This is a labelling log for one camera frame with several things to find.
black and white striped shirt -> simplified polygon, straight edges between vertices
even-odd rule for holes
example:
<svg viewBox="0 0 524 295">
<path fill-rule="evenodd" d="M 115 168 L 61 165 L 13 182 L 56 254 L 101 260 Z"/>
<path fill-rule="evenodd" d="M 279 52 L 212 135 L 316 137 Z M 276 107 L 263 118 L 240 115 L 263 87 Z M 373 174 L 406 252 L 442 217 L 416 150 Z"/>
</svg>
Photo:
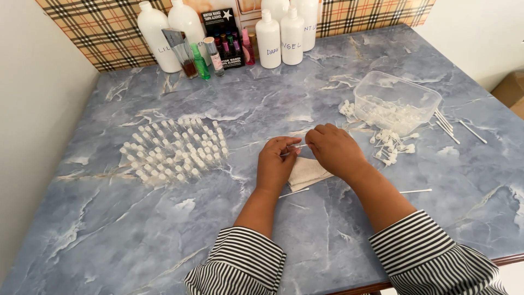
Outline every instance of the black and white striped shirt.
<svg viewBox="0 0 524 295">
<path fill-rule="evenodd" d="M 498 268 L 480 252 L 455 243 L 424 210 L 369 241 L 399 295 L 506 294 Z M 191 295 L 274 295 L 286 254 L 244 227 L 222 229 L 206 263 L 185 277 Z"/>
</svg>

blue marble table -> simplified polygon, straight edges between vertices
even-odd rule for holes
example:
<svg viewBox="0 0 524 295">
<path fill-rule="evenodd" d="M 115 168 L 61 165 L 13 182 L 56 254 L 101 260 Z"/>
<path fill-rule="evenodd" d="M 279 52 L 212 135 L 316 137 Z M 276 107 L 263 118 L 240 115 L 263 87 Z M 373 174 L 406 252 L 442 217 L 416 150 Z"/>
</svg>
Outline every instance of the blue marble table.
<svg viewBox="0 0 524 295">
<path fill-rule="evenodd" d="M 461 144 L 430 122 L 416 129 L 416 154 L 387 168 L 372 159 L 369 129 L 337 112 L 371 70 L 439 92 Z M 226 166 L 194 184 L 155 187 L 119 167 L 137 125 L 185 115 L 219 121 Z M 346 127 L 399 190 L 432 188 L 406 197 L 457 242 L 490 258 L 524 253 L 524 121 L 401 25 L 318 39 L 297 66 L 231 69 L 209 81 L 156 66 L 103 74 L 0 294 L 184 294 L 183 277 L 254 189 L 265 141 L 328 122 Z M 280 294 L 388 280 L 369 221 L 340 179 L 280 199 L 275 217 L 273 240 L 288 254 Z"/>
</svg>

table edge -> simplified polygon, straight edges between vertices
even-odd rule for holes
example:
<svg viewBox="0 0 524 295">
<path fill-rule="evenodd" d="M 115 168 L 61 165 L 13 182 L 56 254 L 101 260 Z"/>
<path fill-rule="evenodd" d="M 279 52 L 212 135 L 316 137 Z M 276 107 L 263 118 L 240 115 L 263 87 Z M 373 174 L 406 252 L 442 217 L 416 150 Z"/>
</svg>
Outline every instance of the table edge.
<svg viewBox="0 0 524 295">
<path fill-rule="evenodd" d="M 514 264 L 517 262 L 524 261 L 524 253 L 495 258 L 495 259 L 492 259 L 492 261 L 497 266 Z M 362 286 L 358 288 L 353 288 L 349 290 L 339 291 L 335 293 L 329 293 L 327 295 L 361 295 L 364 293 L 371 293 L 371 292 L 376 292 L 376 291 L 389 289 L 389 288 L 393 288 L 393 285 L 391 284 L 390 281 L 387 281 L 387 282 L 381 282 L 381 283 L 375 283 L 375 284 L 371 284 L 367 286 Z"/>
</svg>

